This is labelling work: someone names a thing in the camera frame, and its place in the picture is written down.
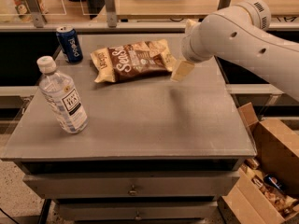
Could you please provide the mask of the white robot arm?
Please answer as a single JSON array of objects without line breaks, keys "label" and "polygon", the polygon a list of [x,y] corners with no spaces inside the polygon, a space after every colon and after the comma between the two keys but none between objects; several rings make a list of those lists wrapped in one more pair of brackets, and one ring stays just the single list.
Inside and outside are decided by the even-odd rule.
[{"label": "white robot arm", "polygon": [[270,21],[270,9],[262,0],[219,9],[186,25],[182,55],[194,63],[217,56],[299,100],[299,44],[269,34]]}]

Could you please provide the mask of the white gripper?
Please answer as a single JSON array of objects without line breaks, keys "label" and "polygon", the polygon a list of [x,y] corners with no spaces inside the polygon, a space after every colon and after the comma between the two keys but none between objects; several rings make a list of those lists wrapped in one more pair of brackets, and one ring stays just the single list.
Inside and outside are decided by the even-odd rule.
[{"label": "white gripper", "polygon": [[213,56],[202,43],[200,24],[196,21],[186,20],[185,36],[181,42],[181,52],[188,61],[177,61],[170,77],[172,81],[181,81],[194,69],[194,63],[207,61]]}]

